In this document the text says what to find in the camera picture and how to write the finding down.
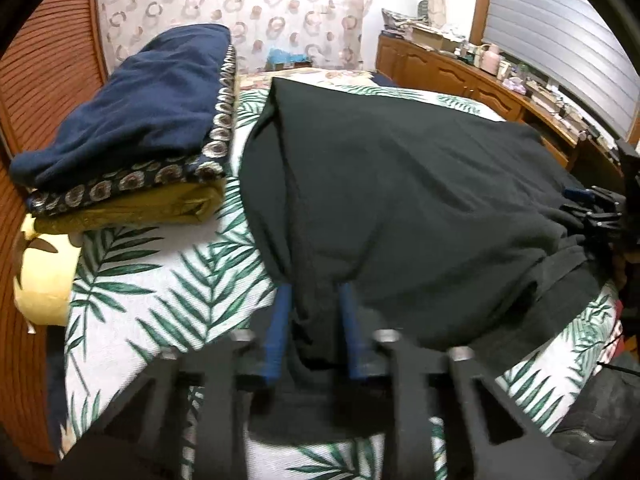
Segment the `bed sheet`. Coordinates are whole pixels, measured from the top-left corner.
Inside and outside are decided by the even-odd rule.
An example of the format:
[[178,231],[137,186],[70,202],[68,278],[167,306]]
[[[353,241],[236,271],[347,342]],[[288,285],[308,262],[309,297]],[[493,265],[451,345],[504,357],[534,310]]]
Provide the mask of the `bed sheet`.
[[[340,86],[337,91],[414,99],[502,119],[474,101],[407,89]],[[255,309],[271,304],[271,283],[248,229],[236,178],[244,143],[267,97],[265,88],[241,91],[225,201],[208,222],[183,226],[117,227],[84,234],[65,335],[68,422],[61,454],[162,346],[200,348],[246,326]],[[620,332],[617,291],[607,283],[597,298],[553,341],[497,378],[498,384],[549,434],[587,379],[607,361]],[[192,394],[190,429],[202,393]],[[446,478],[442,422],[434,418],[436,477]],[[309,447],[272,446],[246,435],[252,480],[336,480],[380,477],[383,436]],[[191,476],[193,444],[184,449],[183,477]]]

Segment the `green leaf pattern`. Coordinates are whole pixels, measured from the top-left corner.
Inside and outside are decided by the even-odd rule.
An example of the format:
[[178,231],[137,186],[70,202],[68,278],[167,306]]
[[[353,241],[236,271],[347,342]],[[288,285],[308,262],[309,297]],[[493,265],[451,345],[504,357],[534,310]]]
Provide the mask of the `green leaf pattern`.
[[[365,86],[337,91],[413,99],[502,120],[484,105],[432,92]],[[129,226],[88,232],[70,296],[66,330],[66,391],[76,437],[162,346],[200,348],[273,299],[274,285],[242,208],[236,178],[244,142],[268,91],[241,92],[226,183],[216,215],[193,226]],[[615,288],[607,285],[557,338],[497,379],[544,431],[550,433],[593,373],[614,324]],[[184,434],[183,477],[194,457],[202,391],[191,393]],[[432,419],[436,478],[447,476],[444,428]],[[308,447],[272,446],[247,436],[254,479],[268,464],[274,478],[374,480],[380,477],[383,437]]]

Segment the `stack of blankets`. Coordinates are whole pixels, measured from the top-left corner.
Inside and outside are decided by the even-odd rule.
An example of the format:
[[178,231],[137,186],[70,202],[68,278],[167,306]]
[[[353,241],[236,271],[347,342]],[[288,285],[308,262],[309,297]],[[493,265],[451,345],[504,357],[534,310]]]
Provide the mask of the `stack of blankets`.
[[220,205],[236,101],[228,28],[188,25],[154,38],[63,121],[52,144],[18,154],[37,232],[197,223]]

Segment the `floral patterned blanket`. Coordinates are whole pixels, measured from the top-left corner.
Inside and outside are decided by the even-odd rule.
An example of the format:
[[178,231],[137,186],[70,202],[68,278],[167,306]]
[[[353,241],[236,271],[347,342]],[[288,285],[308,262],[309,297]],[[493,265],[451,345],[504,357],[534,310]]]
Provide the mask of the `floral patterned blanket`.
[[[465,98],[376,86],[337,86],[336,91],[414,99],[502,119]],[[271,303],[268,277],[242,209],[241,153],[264,106],[267,89],[240,94],[226,197],[217,214],[195,226],[122,226],[87,232],[70,301],[65,339],[68,424],[63,449],[91,425],[114,395],[162,346],[197,349],[250,322]],[[598,359],[607,361],[616,324],[617,292],[607,284],[559,334],[503,376],[498,384],[549,434],[568,411]],[[183,476],[191,477],[194,426],[202,393],[192,393]],[[442,422],[434,419],[436,477],[446,478]],[[272,446],[246,436],[252,480],[374,480],[380,477],[383,436],[308,447]]]

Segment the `yellow plush toy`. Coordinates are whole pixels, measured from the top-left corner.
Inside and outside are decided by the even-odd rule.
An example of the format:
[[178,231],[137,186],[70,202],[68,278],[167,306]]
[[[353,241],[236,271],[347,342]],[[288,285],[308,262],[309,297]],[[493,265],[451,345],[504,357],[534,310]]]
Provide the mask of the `yellow plush toy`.
[[14,241],[14,298],[32,324],[66,326],[81,245],[82,234],[39,234],[25,217]]

